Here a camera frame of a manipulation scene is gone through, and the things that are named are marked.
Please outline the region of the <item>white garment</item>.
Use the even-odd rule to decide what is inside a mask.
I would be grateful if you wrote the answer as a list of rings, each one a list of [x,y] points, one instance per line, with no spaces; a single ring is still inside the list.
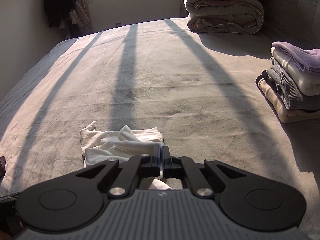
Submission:
[[[119,131],[103,132],[92,122],[80,130],[80,144],[84,167],[89,167],[110,158],[124,163],[134,155],[151,155],[156,146],[164,145],[164,138],[155,127],[131,130],[125,125]]]

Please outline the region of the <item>grey bed sheet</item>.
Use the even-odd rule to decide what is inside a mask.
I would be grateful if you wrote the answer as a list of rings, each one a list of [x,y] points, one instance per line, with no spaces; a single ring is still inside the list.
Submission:
[[[256,87],[262,33],[195,34],[184,18],[57,44],[1,102],[1,195],[83,166],[80,131],[157,127],[173,155],[217,159],[297,188],[319,239],[319,121],[282,125]]]

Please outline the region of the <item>folded cream garment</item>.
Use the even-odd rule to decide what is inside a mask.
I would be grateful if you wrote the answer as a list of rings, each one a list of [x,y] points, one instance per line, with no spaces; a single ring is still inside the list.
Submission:
[[[272,47],[271,54],[287,74],[291,76],[292,80],[304,95],[319,95],[319,76],[315,76],[309,72],[299,71],[290,57],[278,48]]]

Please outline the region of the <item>folded purple garment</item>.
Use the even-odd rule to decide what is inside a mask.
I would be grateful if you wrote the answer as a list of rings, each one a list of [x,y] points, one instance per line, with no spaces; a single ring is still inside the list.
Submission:
[[[319,76],[319,48],[305,50],[283,41],[273,42],[272,47],[288,55],[300,72]]]

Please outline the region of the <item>pink hanging garment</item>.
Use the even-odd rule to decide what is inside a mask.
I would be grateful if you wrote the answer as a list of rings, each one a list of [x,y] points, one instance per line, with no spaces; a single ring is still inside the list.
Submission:
[[[78,2],[76,2],[76,8],[69,12],[69,16],[72,24],[77,24],[79,27],[84,27],[91,22],[86,12]]]

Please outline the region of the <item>grey quilted headboard cover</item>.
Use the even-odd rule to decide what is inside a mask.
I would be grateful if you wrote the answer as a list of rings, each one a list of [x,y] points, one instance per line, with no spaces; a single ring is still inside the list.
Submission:
[[[263,32],[272,41],[319,48],[319,0],[265,0]]]

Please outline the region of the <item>rolled beige duvet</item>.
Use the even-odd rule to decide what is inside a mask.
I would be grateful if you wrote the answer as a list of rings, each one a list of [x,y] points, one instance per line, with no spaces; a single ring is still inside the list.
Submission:
[[[187,26],[195,33],[252,35],[264,23],[257,0],[183,0],[189,12]]]

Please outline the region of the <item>dark hanging coat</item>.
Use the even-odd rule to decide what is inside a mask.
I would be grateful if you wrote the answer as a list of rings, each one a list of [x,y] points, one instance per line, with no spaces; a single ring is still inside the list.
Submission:
[[[50,28],[58,27],[61,20],[76,9],[76,0],[44,0],[44,11]]]

